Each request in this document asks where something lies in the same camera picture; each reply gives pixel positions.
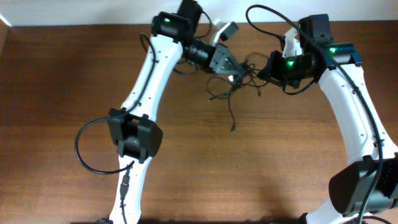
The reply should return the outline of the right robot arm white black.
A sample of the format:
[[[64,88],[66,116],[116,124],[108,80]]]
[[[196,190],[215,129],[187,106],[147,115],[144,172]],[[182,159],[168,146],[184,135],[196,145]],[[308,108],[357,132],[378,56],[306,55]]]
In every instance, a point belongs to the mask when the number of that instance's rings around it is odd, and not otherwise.
[[[397,145],[381,123],[355,46],[336,43],[326,14],[304,17],[283,36],[259,78],[303,92],[309,79],[324,92],[340,127],[347,166],[328,184],[329,196],[300,223],[361,223],[397,207]]]

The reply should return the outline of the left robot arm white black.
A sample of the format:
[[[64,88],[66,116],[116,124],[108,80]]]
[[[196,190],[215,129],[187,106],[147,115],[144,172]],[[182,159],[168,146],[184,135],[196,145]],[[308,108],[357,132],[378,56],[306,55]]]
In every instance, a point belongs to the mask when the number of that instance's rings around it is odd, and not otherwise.
[[[166,84],[181,58],[217,75],[232,75],[240,86],[244,70],[226,41],[238,30],[234,22],[214,21],[209,42],[195,37],[203,10],[196,1],[183,1],[176,13],[160,12],[152,20],[149,48],[137,81],[120,109],[110,109],[108,121],[119,155],[118,191],[108,223],[138,223],[148,166],[159,151],[163,132],[156,124]]]

